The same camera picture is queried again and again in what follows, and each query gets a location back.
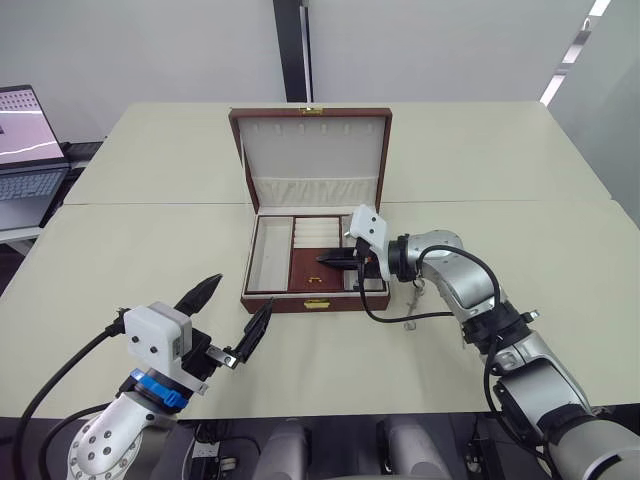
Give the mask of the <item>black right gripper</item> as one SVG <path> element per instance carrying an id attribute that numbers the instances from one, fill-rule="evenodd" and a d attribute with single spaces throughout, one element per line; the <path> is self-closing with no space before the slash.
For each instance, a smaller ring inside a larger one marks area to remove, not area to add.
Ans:
<path id="1" fill-rule="evenodd" d="M 380 263 L 371 246 L 362 238 L 356 240 L 355 249 L 339 247 L 322 251 L 315 260 L 324 265 L 343 271 L 356 270 L 359 280 L 382 280 Z"/>

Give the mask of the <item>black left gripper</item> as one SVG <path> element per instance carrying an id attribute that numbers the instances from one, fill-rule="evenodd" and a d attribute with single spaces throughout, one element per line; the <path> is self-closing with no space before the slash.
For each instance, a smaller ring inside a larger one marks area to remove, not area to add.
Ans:
<path id="1" fill-rule="evenodd" d="M 221 273 L 203 279 L 176 303 L 174 309 L 188 317 L 199 313 L 212 298 L 222 279 Z M 182 369 L 205 382 L 220 367 L 234 369 L 239 363 L 246 363 L 264 337 L 272 313 L 273 298 L 253 314 L 234 351 L 230 347 L 221 349 L 213 345 L 209 335 L 193 329 L 192 348 L 182 357 Z"/>

